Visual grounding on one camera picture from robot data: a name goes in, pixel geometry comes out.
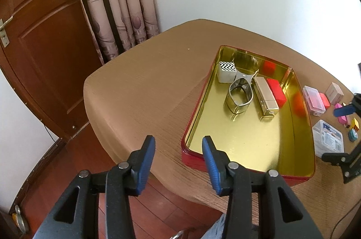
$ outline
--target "door handle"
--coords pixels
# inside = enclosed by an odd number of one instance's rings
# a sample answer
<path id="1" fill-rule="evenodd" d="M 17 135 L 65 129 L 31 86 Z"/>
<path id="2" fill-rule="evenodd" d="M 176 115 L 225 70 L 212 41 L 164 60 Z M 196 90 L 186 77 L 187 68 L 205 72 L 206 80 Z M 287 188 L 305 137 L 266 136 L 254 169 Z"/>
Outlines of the door handle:
<path id="1" fill-rule="evenodd" d="M 6 20 L 4 23 L 2 22 L 2 19 L 0 19 L 0 38 L 2 41 L 2 44 L 4 46 L 4 48 L 7 47 L 7 45 L 10 43 L 8 35 L 6 34 L 5 31 L 5 26 L 13 20 L 13 16 L 11 16 L 8 20 Z"/>

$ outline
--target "wooden door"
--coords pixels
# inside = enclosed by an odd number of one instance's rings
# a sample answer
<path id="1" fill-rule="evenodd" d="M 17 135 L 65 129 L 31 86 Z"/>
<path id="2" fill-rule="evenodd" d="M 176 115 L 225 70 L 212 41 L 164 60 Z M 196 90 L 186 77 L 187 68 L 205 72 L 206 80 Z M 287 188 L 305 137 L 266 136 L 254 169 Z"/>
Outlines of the wooden door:
<path id="1" fill-rule="evenodd" d="M 20 98 L 60 137 L 73 136 L 87 116 L 83 84 L 101 66 L 80 0 L 0 0 L 13 20 L 0 66 Z"/>

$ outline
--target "clear plastic box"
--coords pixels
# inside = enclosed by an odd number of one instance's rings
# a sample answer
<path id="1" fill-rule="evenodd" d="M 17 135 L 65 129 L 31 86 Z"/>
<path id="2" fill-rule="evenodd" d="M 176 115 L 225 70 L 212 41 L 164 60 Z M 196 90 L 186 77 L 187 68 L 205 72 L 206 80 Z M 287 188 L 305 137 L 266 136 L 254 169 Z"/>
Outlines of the clear plastic box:
<path id="1" fill-rule="evenodd" d="M 317 89 L 304 86 L 303 95 L 305 96 L 308 109 L 314 116 L 321 116 L 326 111 Z"/>
<path id="2" fill-rule="evenodd" d="M 312 133 L 316 156 L 321 157 L 325 152 L 343 152 L 342 133 L 324 120 L 319 120 L 312 127 Z"/>

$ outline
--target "baseboard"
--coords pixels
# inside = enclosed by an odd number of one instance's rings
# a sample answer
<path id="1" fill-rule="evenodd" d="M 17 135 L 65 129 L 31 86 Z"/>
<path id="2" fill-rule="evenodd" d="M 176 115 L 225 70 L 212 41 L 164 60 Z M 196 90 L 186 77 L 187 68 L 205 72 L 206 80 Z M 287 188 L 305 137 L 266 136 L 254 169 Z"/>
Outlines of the baseboard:
<path id="1" fill-rule="evenodd" d="M 21 186 L 18 194 L 15 197 L 15 200 L 10 208 L 9 213 L 15 212 L 15 205 L 20 204 L 26 196 L 28 188 L 34 183 L 34 181 L 39 177 L 44 168 L 54 159 L 54 157 L 62 150 L 66 145 L 66 141 L 62 138 L 59 138 L 55 143 L 48 149 L 44 156 L 40 159 L 37 165 L 30 172 L 28 178 L 24 181 Z"/>

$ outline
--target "table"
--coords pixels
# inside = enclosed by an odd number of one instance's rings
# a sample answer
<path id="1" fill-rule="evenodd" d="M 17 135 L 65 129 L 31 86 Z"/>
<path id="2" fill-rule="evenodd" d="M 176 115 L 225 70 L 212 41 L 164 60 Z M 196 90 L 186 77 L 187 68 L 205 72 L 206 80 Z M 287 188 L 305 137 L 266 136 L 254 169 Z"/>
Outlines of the table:
<path id="1" fill-rule="evenodd" d="M 352 99 L 352 93 L 326 70 L 276 41 L 227 24 L 194 20 L 162 32 L 95 71 L 85 81 L 84 103 L 95 134 L 116 163 L 126 160 L 151 134 L 156 138 L 152 174 L 175 194 L 226 212 L 227 198 L 215 195 L 208 174 L 186 167 L 181 160 L 181 137 L 222 44 L 291 66 L 301 87 L 325 92 L 331 82 L 338 83 L 343 101 Z M 357 142 L 348 141 L 332 110 L 322 119 L 343 133 L 345 151 L 351 152 Z M 318 120 L 311 116 L 312 125 Z M 328 238 L 335 223 L 361 198 L 361 179 L 344 185 L 339 167 L 316 158 L 315 176 L 293 190 Z M 256 195 L 253 205 L 257 223 Z M 339 225 L 334 238 L 356 210 Z"/>

